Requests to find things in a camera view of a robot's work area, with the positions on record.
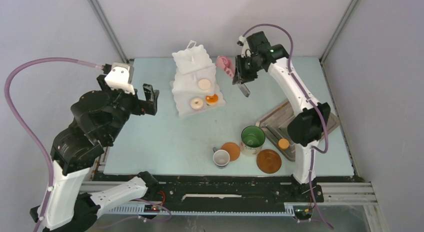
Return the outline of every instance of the orange plate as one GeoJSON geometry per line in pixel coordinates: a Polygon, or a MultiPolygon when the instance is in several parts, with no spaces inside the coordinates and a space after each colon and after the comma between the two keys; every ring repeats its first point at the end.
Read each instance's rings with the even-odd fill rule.
{"type": "Polygon", "coordinates": [[[272,149],[262,150],[256,157],[257,167],[264,173],[274,174],[281,168],[281,157],[272,149]]]}
{"type": "Polygon", "coordinates": [[[225,150],[229,154],[229,161],[235,161],[240,156],[240,147],[233,142],[227,142],[223,144],[221,150],[225,150]]]}

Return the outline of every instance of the green mug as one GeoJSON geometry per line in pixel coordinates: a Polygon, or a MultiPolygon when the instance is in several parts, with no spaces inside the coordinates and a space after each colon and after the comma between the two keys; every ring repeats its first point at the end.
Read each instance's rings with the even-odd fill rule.
{"type": "Polygon", "coordinates": [[[256,156],[265,143],[265,133],[258,126],[248,126],[241,132],[241,153],[245,156],[256,156]]]}

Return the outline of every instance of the white mug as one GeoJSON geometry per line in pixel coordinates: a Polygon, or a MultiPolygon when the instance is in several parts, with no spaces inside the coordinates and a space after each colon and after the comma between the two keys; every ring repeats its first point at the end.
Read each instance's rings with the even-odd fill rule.
{"type": "Polygon", "coordinates": [[[212,158],[215,165],[220,169],[227,167],[228,163],[230,162],[230,154],[226,150],[217,149],[216,147],[213,147],[212,158]]]}

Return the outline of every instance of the mug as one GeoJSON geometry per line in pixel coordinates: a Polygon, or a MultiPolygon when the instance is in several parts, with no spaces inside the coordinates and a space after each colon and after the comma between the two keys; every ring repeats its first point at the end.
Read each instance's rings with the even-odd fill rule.
{"type": "Polygon", "coordinates": [[[245,156],[256,156],[265,143],[265,133],[257,126],[247,126],[241,132],[241,153],[245,156]]]}
{"type": "Polygon", "coordinates": [[[218,168],[224,169],[230,162],[230,154],[226,150],[217,149],[216,147],[213,147],[212,159],[218,168]]]}

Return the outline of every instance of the orange toy food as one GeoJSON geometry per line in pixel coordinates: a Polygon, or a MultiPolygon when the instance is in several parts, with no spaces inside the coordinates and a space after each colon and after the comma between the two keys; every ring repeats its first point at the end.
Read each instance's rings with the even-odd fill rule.
{"type": "Polygon", "coordinates": [[[240,156],[240,147],[233,142],[227,142],[223,144],[221,150],[225,150],[229,154],[229,161],[235,161],[240,156]]]}
{"type": "Polygon", "coordinates": [[[206,100],[206,103],[208,105],[215,105],[218,102],[218,100],[220,100],[220,98],[218,98],[218,95],[216,94],[212,96],[207,95],[204,99],[206,100]]]}

